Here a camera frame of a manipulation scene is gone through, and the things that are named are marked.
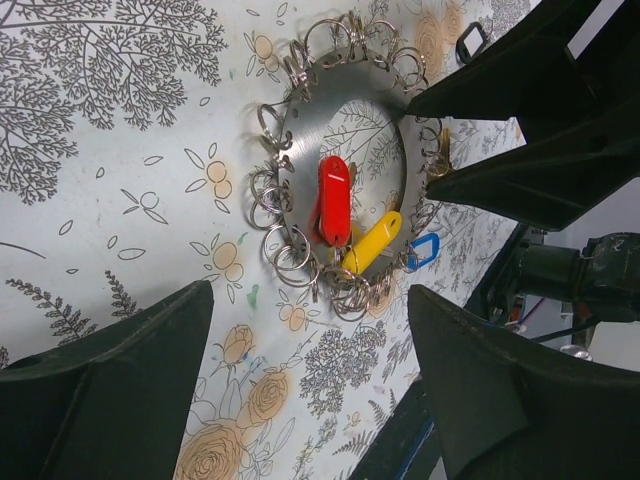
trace wallpaper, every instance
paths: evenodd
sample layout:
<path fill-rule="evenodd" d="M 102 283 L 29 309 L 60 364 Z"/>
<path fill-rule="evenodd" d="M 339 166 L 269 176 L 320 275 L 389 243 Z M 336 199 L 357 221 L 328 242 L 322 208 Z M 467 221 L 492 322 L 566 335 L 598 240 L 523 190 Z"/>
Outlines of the wallpaper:
<path fill-rule="evenodd" d="M 396 274 L 378 306 L 344 323 L 261 257 L 263 232 L 246 220 L 247 175 L 267 160 L 256 108 L 286 98 L 287 42 L 319 19 L 355 9 L 391 22 L 433 83 L 459 68 L 471 21 L 495 40 L 534 3 L 0 0 L 0 367 L 205 279 L 215 307 L 175 478 L 348 478 L 419 373 L 409 286 L 463 304 L 514 223 L 432 204 L 437 260 Z M 357 152 L 367 188 L 399 140 L 354 100 L 323 154 Z M 523 142 L 515 120 L 443 123 L 455 167 Z"/>

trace plastic key tag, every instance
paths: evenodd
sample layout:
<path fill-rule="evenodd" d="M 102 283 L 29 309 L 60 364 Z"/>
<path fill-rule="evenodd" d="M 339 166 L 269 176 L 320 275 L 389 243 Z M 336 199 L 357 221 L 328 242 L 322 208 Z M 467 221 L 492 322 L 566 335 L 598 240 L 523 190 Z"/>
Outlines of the plastic key tag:
<path fill-rule="evenodd" d="M 412 253 L 409 254 L 407 268 L 413 272 L 432 262 L 440 251 L 440 237 L 431 232 L 416 238 L 409 244 Z"/>
<path fill-rule="evenodd" d="M 333 247 L 346 245 L 351 235 L 351 181 L 340 157 L 320 163 L 320 233 Z"/>
<path fill-rule="evenodd" d="M 364 272 L 396 238 L 402 226 L 398 212 L 387 212 L 344 257 L 342 268 L 356 275 Z"/>

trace tree drawing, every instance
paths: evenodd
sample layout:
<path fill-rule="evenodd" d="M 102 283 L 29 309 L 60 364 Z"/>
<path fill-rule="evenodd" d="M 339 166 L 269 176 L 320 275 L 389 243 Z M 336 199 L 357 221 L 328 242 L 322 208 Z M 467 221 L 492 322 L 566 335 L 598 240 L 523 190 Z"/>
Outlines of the tree drawing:
<path fill-rule="evenodd" d="M 178 70 L 217 86 L 224 27 L 200 3 L 0 1 L 0 191 L 28 205 L 57 192 L 60 159 L 78 155 L 75 111 L 99 129 L 120 112 L 170 127 L 187 100 Z"/>
<path fill-rule="evenodd" d="M 309 398 L 307 407 L 320 418 L 342 410 L 347 383 L 353 388 L 371 380 L 378 365 L 378 350 L 387 343 L 384 324 L 360 324 L 351 337 L 338 329 L 322 334 L 318 345 L 305 355 L 306 375 L 300 380 L 300 397 Z"/>

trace metal plate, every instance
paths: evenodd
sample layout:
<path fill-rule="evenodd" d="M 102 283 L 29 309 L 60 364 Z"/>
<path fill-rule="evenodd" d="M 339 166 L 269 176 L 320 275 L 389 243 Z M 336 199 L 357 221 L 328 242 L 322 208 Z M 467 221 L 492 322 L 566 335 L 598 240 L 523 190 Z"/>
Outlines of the metal plate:
<path fill-rule="evenodd" d="M 290 131 L 293 134 L 293 145 L 281 155 L 289 157 L 295 171 L 280 169 L 278 172 L 279 183 L 288 182 L 293 196 L 293 210 L 284 215 L 288 230 L 290 231 L 293 225 L 300 228 L 318 259 L 325 264 L 331 262 L 331 250 L 313 231 L 310 216 L 318 196 L 318 163 L 321 160 L 324 133 L 343 105 L 360 99 L 376 104 L 395 125 L 399 144 L 404 151 L 401 161 L 393 165 L 401 169 L 401 185 L 384 185 L 383 179 L 382 185 L 378 183 L 375 189 L 365 193 L 373 198 L 364 199 L 366 203 L 380 203 L 385 201 L 387 192 L 398 192 L 394 210 L 400 212 L 403 217 L 402 228 L 388 251 L 397 253 L 407 242 L 415 239 L 411 230 L 411 218 L 419 202 L 423 182 L 426 181 L 423 157 L 420 154 L 420 125 L 415 117 L 405 114 L 412 94 L 404 93 L 401 84 L 396 81 L 400 73 L 394 68 L 387 71 L 378 66 L 374 59 L 383 57 L 373 51 L 369 51 L 368 60 L 352 60 L 347 64 L 324 68 L 325 64 L 332 64 L 348 53 L 346 48 L 336 50 L 315 62 L 310 76 L 314 78 L 315 75 L 316 82 L 308 87 L 312 95 L 310 102 L 305 102 L 294 92 L 283 128 L 283 132 Z M 367 223 L 375 223 L 373 220 L 379 219 L 383 213 L 384 211 L 380 211 L 377 218 L 370 219 Z M 389 256 L 379 256 L 367 268 L 364 277 L 371 279 L 388 268 L 391 261 L 392 258 Z"/>

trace fern drawing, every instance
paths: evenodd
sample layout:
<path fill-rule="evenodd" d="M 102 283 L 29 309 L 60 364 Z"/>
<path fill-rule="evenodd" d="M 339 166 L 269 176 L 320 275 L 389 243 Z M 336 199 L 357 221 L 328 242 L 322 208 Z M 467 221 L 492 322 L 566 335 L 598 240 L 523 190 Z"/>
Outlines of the fern drawing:
<path fill-rule="evenodd" d="M 387 412 L 385 412 L 382 409 L 382 407 L 376 402 L 374 402 L 373 400 L 369 400 L 368 403 L 369 405 L 371 405 L 371 408 L 373 408 L 373 412 L 375 414 L 376 427 L 378 427 L 379 429 L 382 428 L 383 425 L 387 423 L 387 420 L 389 420 L 390 415 Z"/>
<path fill-rule="evenodd" d="M 88 318 L 80 318 L 82 312 L 76 310 L 72 313 L 73 307 L 64 304 L 62 298 L 57 297 L 55 300 L 51 293 L 42 291 L 39 287 L 35 287 L 30 283 L 24 283 L 22 280 L 7 280 L 7 285 L 18 289 L 24 295 L 31 297 L 31 300 L 37 302 L 38 308 L 48 310 L 45 317 L 53 319 L 51 329 L 54 331 L 54 337 L 62 337 L 58 342 L 58 346 L 78 340 L 92 334 L 98 327 L 96 323 L 88 325 Z"/>
<path fill-rule="evenodd" d="M 371 446 L 371 443 L 373 442 L 375 436 L 375 430 L 365 430 L 363 432 L 360 432 L 357 436 L 355 436 L 343 446 L 341 446 L 338 450 L 333 452 L 333 454 L 338 455 L 339 453 L 352 453 L 360 458 L 362 457 L 364 452 L 367 451 L 367 448 Z"/>
<path fill-rule="evenodd" d="M 0 369 L 9 365 L 9 352 L 7 347 L 0 347 Z"/>
<path fill-rule="evenodd" d="M 111 273 L 111 270 L 105 270 L 104 274 L 107 277 L 109 285 L 111 286 L 111 291 L 113 292 L 111 298 L 115 300 L 111 303 L 111 306 L 119 309 L 113 312 L 111 316 L 129 318 L 131 315 L 141 312 L 142 309 L 136 308 L 137 303 L 131 300 L 131 296 L 125 291 L 124 286 L 116 276 Z"/>
<path fill-rule="evenodd" d="M 170 127 L 187 100 L 178 71 L 221 81 L 224 27 L 200 0 L 0 3 L 0 191 L 25 204 L 55 195 L 60 160 L 78 155 L 74 111 L 99 129 L 118 109 L 140 130 Z"/>
<path fill-rule="evenodd" d="M 393 393 L 393 390 L 389 389 L 389 392 L 391 396 L 389 400 L 389 412 L 385 412 L 379 403 L 374 402 L 373 400 L 367 401 L 373 409 L 376 428 L 374 430 L 363 430 L 362 432 L 358 433 L 358 435 L 353 437 L 351 440 L 349 440 L 347 443 L 333 452 L 333 455 L 338 455 L 339 453 L 351 453 L 353 455 L 356 455 L 358 458 L 361 458 L 362 455 L 364 455 L 364 453 L 373 443 L 376 434 L 391 418 L 391 415 L 393 415 L 393 411 L 397 406 L 396 396 Z"/>

